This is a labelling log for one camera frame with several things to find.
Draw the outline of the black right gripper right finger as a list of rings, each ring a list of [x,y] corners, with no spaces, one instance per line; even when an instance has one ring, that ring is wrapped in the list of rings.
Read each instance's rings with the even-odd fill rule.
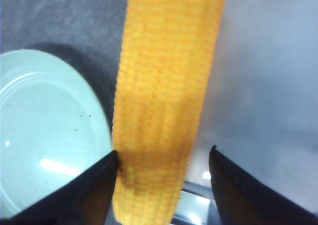
[[[261,183],[213,146],[211,186],[224,225],[316,225],[318,217]]]

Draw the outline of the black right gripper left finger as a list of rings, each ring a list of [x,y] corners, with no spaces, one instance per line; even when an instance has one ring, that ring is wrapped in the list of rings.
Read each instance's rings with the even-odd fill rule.
[[[17,215],[11,225],[102,225],[112,202],[119,166],[113,150],[74,180]]]

